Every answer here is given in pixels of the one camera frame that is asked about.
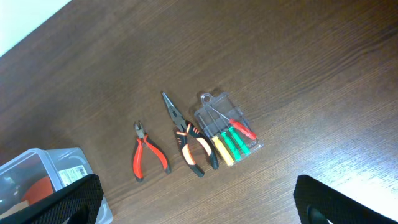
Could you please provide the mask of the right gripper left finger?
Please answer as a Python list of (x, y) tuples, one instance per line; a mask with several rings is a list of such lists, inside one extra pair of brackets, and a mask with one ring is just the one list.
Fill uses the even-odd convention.
[(94, 224), (103, 196), (99, 176), (89, 174), (37, 203), (3, 218), (1, 223)]

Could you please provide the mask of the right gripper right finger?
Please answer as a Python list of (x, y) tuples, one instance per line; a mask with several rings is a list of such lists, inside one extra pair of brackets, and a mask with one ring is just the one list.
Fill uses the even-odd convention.
[(304, 224), (397, 223), (309, 175), (297, 177), (293, 196)]

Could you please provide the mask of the orange scraper wooden handle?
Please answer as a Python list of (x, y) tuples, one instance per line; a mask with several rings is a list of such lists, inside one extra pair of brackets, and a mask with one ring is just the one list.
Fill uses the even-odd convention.
[(24, 194), (21, 202), (12, 206), (8, 211), (1, 214), (1, 219), (15, 214), (16, 212), (33, 205), (40, 200), (53, 194), (53, 186), (49, 176), (45, 176), (34, 183)]

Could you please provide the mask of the clear plastic storage container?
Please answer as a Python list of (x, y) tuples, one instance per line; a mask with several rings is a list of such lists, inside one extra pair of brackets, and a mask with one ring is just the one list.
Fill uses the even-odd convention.
[[(55, 193), (89, 174), (94, 172), (79, 148), (29, 149), (1, 166), (1, 214), (20, 203), (27, 190), (45, 176), (50, 177)], [(96, 223), (112, 221), (103, 196)]]

